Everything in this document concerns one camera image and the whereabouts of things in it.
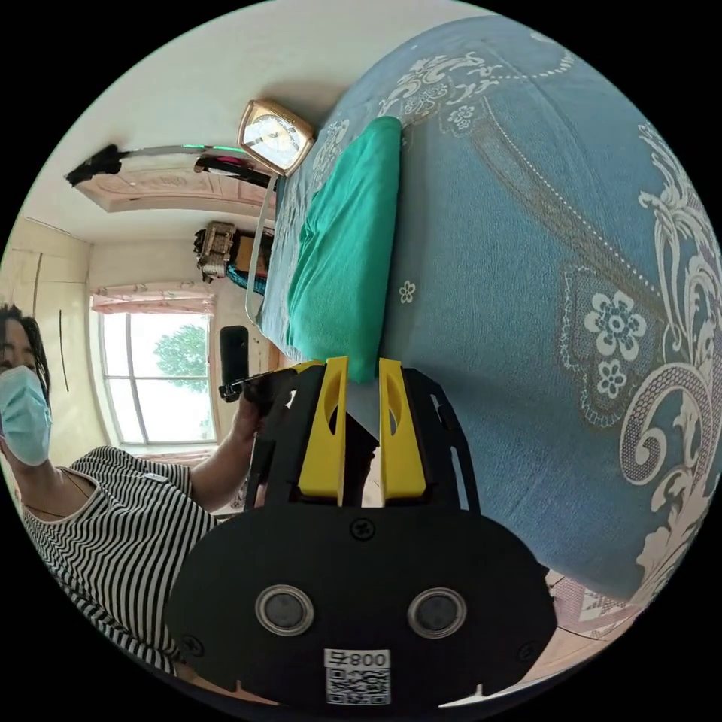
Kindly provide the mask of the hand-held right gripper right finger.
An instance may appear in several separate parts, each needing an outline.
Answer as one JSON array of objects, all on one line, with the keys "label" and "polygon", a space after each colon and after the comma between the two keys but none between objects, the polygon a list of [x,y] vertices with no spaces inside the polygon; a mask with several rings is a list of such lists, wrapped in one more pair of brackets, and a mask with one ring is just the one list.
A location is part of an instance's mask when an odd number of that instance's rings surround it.
[{"label": "hand-held right gripper right finger", "polygon": [[378,387],[383,500],[420,499],[426,491],[426,479],[400,362],[379,360]]}]

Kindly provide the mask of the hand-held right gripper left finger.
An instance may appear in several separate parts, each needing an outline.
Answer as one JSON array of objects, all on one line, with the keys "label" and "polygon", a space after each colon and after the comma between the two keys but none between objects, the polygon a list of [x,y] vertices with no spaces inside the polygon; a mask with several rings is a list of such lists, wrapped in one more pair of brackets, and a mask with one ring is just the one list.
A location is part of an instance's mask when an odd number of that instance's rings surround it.
[{"label": "hand-held right gripper left finger", "polygon": [[344,496],[347,357],[323,367],[298,488],[314,502],[340,505]]}]

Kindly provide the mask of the person's left hand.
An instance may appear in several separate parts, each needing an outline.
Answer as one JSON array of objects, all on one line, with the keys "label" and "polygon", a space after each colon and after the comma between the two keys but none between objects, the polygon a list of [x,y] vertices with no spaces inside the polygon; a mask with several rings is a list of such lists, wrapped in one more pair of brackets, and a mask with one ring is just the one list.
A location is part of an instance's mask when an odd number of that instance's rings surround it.
[{"label": "person's left hand", "polygon": [[254,440],[262,432],[267,420],[268,417],[262,416],[257,404],[240,396],[226,439],[230,443],[232,452],[250,456]]}]

